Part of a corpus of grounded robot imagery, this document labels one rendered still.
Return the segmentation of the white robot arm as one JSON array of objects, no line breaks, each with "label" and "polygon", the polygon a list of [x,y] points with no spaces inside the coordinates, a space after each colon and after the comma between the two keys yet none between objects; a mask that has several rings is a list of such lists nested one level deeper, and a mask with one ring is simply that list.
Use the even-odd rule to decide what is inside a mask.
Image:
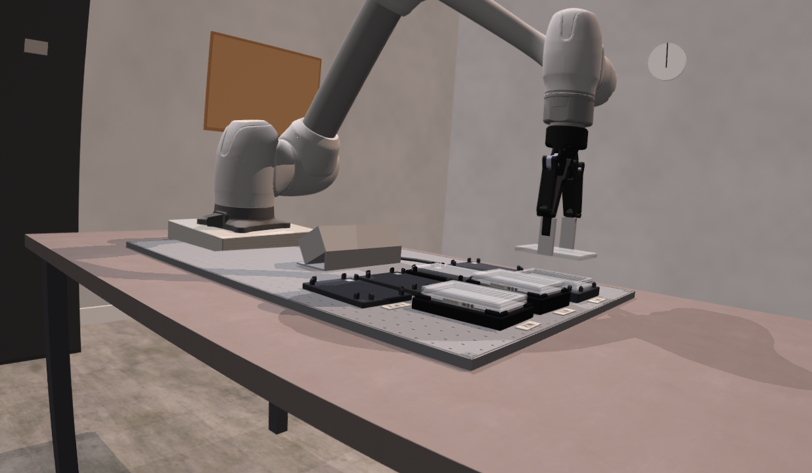
[{"label": "white robot arm", "polygon": [[[217,148],[214,212],[199,217],[198,224],[234,233],[291,228],[274,216],[275,197],[314,194],[334,182],[340,168],[337,132],[398,19],[424,1],[366,0],[305,117],[280,137],[267,121],[232,121]],[[543,67],[545,125],[592,126],[593,105],[605,104],[616,89],[616,72],[604,56],[592,12],[561,10],[542,35],[493,0],[439,1]]]}]

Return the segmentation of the black flat plate with corner posts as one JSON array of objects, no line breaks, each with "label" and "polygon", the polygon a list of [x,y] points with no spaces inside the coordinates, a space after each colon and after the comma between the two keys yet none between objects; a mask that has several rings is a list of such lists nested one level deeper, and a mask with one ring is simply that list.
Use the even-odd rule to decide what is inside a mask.
[{"label": "black flat plate with corner posts", "polygon": [[341,273],[341,279],[333,281],[317,281],[317,276],[314,276],[309,282],[303,282],[303,288],[362,309],[412,300],[412,294],[404,292],[403,286],[398,286],[398,290],[394,290],[371,282],[359,281],[357,273],[354,274],[354,279],[346,278],[346,273]]}]

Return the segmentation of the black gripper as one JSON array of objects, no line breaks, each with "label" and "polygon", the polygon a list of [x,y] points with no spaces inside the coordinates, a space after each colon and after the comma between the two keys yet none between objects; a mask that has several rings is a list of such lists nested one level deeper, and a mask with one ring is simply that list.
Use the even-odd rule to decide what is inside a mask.
[{"label": "black gripper", "polygon": [[537,253],[553,256],[555,217],[561,194],[566,217],[562,218],[559,248],[574,250],[577,218],[582,217],[585,168],[584,162],[578,162],[578,151],[587,148],[587,129],[567,125],[548,126],[545,131],[545,146],[553,149],[550,156],[542,158],[543,169],[536,206],[536,215],[542,216]]}]

